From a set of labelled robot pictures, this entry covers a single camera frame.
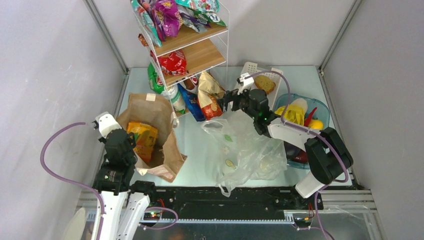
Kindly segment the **yellow toy cabbage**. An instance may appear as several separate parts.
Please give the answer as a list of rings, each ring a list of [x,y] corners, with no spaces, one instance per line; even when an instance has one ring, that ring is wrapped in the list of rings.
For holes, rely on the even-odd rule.
[[[283,116],[286,120],[303,126],[307,110],[307,101],[304,98],[297,98],[288,105],[288,109],[284,112]]]

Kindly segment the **translucent plastic grocery bag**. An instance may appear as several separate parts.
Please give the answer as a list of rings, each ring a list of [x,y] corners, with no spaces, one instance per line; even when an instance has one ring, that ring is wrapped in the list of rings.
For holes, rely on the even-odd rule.
[[[249,180],[275,180],[287,170],[282,140],[259,135],[253,119],[242,111],[226,113],[202,123],[212,144],[215,183],[225,197]]]

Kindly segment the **yellow toy pear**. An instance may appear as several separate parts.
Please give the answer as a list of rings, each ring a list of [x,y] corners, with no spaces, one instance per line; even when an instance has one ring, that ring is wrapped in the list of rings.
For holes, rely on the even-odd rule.
[[[324,129],[324,123],[319,119],[312,119],[309,122],[307,127],[310,128],[310,129],[315,129],[315,130],[323,130]]]

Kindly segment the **brown burlap tote bag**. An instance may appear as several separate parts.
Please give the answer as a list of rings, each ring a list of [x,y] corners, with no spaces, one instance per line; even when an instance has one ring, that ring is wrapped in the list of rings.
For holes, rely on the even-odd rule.
[[[172,104],[168,99],[155,93],[130,93],[127,108],[116,121],[128,129],[130,122],[152,126],[158,130],[153,145],[151,160],[144,161],[137,156],[135,169],[142,176],[151,174],[172,183],[187,156],[178,148],[174,120],[176,119]]]

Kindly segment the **red toy pepper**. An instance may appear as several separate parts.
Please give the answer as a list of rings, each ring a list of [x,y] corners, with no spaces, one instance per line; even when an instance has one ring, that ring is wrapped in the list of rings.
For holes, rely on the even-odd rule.
[[[315,107],[308,115],[307,115],[307,117],[306,117],[306,119],[304,120],[304,126],[305,127],[308,127],[309,126],[309,124],[310,124],[310,122],[311,122],[311,120],[313,119],[313,116],[314,116],[314,113],[316,112],[316,110],[317,110],[318,108],[317,107]]]

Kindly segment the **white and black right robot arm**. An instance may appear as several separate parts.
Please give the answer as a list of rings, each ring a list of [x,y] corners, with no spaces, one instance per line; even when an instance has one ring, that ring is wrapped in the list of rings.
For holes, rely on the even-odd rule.
[[[316,130],[285,120],[270,109],[266,92],[260,89],[226,91],[217,103],[223,110],[231,105],[233,112],[247,114],[259,135],[282,140],[306,153],[309,173],[294,186],[296,191],[290,196],[295,208],[304,209],[311,195],[337,181],[340,175],[344,175],[344,183],[350,179],[348,168],[353,158],[334,128]]]

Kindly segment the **orange yellow snack bag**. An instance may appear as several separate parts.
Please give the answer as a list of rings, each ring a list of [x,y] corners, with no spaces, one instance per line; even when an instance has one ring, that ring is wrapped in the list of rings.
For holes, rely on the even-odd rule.
[[[127,132],[134,134],[136,146],[133,150],[135,153],[145,163],[150,163],[158,138],[157,128],[145,123],[131,121],[127,125]]]

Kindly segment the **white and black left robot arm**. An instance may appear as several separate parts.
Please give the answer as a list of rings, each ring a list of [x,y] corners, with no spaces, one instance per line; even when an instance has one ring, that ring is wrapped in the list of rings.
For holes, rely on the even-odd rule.
[[[93,188],[101,197],[93,229],[97,240],[131,240],[147,208],[158,202],[151,181],[131,182],[137,155],[135,135],[124,129],[111,130],[100,138],[105,155]]]

